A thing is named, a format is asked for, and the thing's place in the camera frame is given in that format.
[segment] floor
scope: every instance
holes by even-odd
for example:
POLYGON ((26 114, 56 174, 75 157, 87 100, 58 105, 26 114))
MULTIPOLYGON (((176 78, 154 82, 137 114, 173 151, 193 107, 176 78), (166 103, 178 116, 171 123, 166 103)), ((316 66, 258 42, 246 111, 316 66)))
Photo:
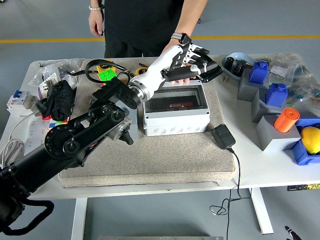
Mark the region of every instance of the floor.
MULTIPOLYGON (((87 0, 79 0, 77 4, 62 0, 0 3, 0 100, 3 103, 0 136, 9 117, 5 103, 20 89, 30 63, 103 57, 104 42, 93 41, 89 31, 88 5, 87 0)), ((211 39, 198 39, 194 43, 213 55, 297 53, 319 81, 319 7, 319 1, 209 0, 193 36, 211 36, 211 39)), ((288 192, 281 186, 262 188, 261 192, 274 234, 261 234, 252 201, 242 199, 230 205, 229 240, 292 239, 285 231, 286 225, 303 240, 319 239, 319 190, 288 192)), ((241 191, 243 196, 249 194, 247 190, 241 191)), ((99 236, 222 236, 226 239, 228 217, 213 215, 209 206, 221 205, 228 196, 228 190, 220 190, 90 198, 84 239, 98 240, 99 236)), ((236 197, 236 191, 232 191, 232 196, 236 197)), ((76 201, 53 202, 53 214, 32 232, 19 237, 0 233, 0 239, 71 239, 76 201)), ((25 226, 40 210, 27 207, 12 227, 25 226)))

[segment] black shirt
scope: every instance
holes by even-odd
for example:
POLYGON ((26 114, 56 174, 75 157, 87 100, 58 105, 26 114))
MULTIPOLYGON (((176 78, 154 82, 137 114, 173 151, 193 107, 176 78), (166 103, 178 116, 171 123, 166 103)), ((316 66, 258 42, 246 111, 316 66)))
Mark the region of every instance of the black shirt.
POLYGON ((140 50, 161 50, 174 33, 183 0, 105 0, 104 31, 140 50))

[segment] table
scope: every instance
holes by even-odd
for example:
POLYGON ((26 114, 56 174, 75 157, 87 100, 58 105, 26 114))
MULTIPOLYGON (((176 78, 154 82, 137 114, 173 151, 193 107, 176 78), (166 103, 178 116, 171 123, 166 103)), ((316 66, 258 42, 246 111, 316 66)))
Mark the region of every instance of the table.
MULTIPOLYGON (((255 59, 266 55, 267 54, 253 54, 251 57, 255 59)), ((211 57, 218 64, 221 64, 225 55, 214 55, 211 57)), ((28 82, 38 71, 38 66, 39 61, 31 63, 20 88, 22 91, 28 90, 33 95, 37 94, 37 88, 28 85, 28 82)), ((298 166, 294 162, 294 155, 291 151, 277 151, 272 153, 261 151, 255 130, 257 123, 251 122, 251 102, 237 100, 238 81, 232 78, 229 78, 227 82, 223 81, 224 76, 226 75, 223 73, 213 81, 216 81, 216 88, 225 124, 236 140, 236 144, 232 149, 237 154, 241 165, 240 188, 252 189, 252 201, 258 216, 261 231, 263 234, 273 233, 259 188, 320 183, 320 164, 298 166)), ((2 150, 7 143, 10 131, 21 119, 22 117, 13 115, 9 117, 0 141, 0 150, 2 150)), ((39 187, 29 198, 33 200, 77 199, 74 221, 74 224, 77 226, 74 227, 74 230, 78 229, 78 231, 81 232, 81 230, 83 230, 82 227, 84 227, 84 220, 79 220, 76 216, 85 217, 87 198, 235 189, 238 182, 238 168, 236 167, 236 169, 233 179, 221 182, 163 183, 102 187, 63 188, 58 176, 55 176, 39 187)))

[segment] power strip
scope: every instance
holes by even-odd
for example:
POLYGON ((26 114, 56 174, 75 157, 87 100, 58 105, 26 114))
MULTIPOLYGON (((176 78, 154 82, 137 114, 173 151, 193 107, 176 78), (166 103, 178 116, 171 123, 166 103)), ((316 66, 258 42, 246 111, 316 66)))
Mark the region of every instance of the power strip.
POLYGON ((40 116, 30 119, 24 145, 24 155, 44 144, 46 134, 49 131, 49 124, 50 120, 42 120, 40 116))

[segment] black marker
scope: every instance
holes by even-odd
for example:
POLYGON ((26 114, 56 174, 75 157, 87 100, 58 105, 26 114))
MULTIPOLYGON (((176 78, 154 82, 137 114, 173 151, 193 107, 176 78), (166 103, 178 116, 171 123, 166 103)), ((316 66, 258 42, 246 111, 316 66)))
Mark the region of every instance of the black marker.
POLYGON ((290 234, 293 240, 302 240, 292 229, 288 226, 284 226, 285 230, 290 234))

